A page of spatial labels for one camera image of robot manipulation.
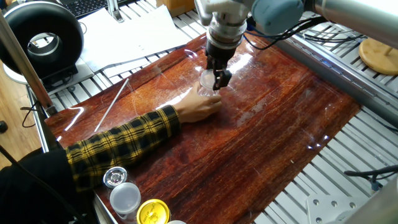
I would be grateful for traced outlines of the bare person's hand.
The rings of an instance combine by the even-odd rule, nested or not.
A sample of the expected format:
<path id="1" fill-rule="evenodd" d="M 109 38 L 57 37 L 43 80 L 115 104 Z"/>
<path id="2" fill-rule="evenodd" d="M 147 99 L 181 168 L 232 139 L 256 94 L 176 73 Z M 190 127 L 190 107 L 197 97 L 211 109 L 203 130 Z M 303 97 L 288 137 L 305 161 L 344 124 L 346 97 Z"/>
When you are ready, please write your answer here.
<path id="1" fill-rule="evenodd" d="M 201 85 L 196 82 L 187 95 L 174 108 L 181 123 L 195 123 L 204 120 L 222 107 L 221 96 L 200 96 Z"/>

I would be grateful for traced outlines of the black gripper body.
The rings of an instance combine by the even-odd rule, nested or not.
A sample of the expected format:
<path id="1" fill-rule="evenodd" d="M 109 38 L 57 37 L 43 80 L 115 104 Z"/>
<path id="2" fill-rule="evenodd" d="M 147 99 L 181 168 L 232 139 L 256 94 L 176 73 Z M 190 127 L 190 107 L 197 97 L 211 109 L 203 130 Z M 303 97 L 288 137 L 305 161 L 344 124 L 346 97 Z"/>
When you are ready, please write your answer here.
<path id="1" fill-rule="evenodd" d="M 206 41 L 205 56 L 212 58 L 213 70 L 222 70 L 228 66 L 228 61 L 234 56 L 241 42 L 225 44 L 221 42 Z"/>

